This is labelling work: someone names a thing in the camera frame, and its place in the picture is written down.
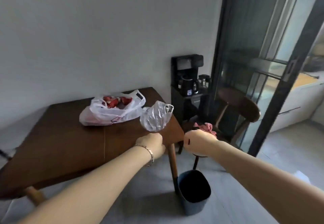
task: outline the pink cloth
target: pink cloth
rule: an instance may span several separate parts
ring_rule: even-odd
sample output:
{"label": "pink cloth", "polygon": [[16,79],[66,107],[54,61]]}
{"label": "pink cloth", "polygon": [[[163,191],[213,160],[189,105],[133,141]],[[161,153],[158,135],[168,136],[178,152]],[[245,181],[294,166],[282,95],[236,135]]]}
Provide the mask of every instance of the pink cloth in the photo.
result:
{"label": "pink cloth", "polygon": [[211,125],[210,123],[205,123],[204,125],[198,125],[197,123],[195,123],[193,126],[199,128],[202,131],[208,132],[216,137],[216,132],[212,130],[213,125]]}

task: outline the white plastic bag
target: white plastic bag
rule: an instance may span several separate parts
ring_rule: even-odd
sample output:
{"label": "white plastic bag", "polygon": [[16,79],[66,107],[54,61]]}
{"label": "white plastic bag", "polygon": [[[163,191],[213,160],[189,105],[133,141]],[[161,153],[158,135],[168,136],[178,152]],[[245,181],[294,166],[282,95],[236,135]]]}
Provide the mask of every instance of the white plastic bag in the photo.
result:
{"label": "white plastic bag", "polygon": [[132,98],[132,101],[124,109],[108,108],[103,96],[95,97],[91,100],[90,106],[87,106],[81,112],[79,116],[80,123],[84,126],[111,125],[135,119],[143,113],[142,106],[145,104],[146,99],[138,90],[130,94],[113,93],[108,96]]}
{"label": "white plastic bag", "polygon": [[145,107],[143,109],[146,111],[140,117],[141,125],[150,132],[158,132],[170,121],[173,105],[156,101],[152,107]]}

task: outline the trash can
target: trash can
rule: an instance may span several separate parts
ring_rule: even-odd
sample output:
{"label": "trash can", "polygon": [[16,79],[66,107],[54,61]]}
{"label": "trash can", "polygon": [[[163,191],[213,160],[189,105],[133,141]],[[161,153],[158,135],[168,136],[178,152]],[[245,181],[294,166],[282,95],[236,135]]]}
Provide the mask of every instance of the trash can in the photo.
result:
{"label": "trash can", "polygon": [[186,215],[194,215],[203,210],[211,194],[204,175],[198,170],[189,170],[178,177],[178,196]]}

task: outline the person's left hand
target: person's left hand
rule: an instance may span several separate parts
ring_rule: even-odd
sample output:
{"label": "person's left hand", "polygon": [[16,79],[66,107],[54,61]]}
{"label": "person's left hand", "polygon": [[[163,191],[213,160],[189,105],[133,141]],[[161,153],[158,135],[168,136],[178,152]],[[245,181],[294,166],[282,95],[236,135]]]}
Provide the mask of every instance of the person's left hand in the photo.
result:
{"label": "person's left hand", "polygon": [[149,148],[154,156],[154,159],[159,158],[165,151],[165,146],[162,144],[162,135],[159,133],[150,133],[136,140],[137,145],[143,145]]}

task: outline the person's right hand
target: person's right hand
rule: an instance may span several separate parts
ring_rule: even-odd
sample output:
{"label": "person's right hand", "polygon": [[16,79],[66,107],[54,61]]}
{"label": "person's right hand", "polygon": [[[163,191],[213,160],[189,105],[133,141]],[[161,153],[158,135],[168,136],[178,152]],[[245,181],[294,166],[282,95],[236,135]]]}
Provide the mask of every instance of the person's right hand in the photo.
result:
{"label": "person's right hand", "polygon": [[159,158],[165,151],[165,146],[162,144],[162,135],[159,133],[150,133],[136,140],[137,145],[143,145],[149,148],[154,156],[154,159]]}
{"label": "person's right hand", "polygon": [[185,133],[183,146],[194,154],[210,156],[216,141],[217,138],[214,135],[197,129]]}

